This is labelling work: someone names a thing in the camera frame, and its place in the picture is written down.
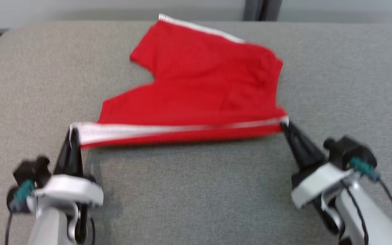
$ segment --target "gray table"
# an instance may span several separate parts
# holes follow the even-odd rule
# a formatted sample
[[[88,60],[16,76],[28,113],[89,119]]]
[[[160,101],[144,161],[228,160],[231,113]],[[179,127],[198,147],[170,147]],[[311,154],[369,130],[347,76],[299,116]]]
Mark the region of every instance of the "gray table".
[[[0,244],[12,170],[40,153],[55,162],[74,121],[152,80],[129,62],[151,22],[56,22],[0,38]],[[278,103],[318,143],[350,134],[369,144],[392,190],[392,25],[202,23],[263,43],[284,60]],[[246,141],[84,152],[104,187],[100,245],[336,244],[313,208],[296,210],[296,170],[282,135]],[[392,218],[379,186],[364,188]],[[34,218],[17,216],[11,245]]]

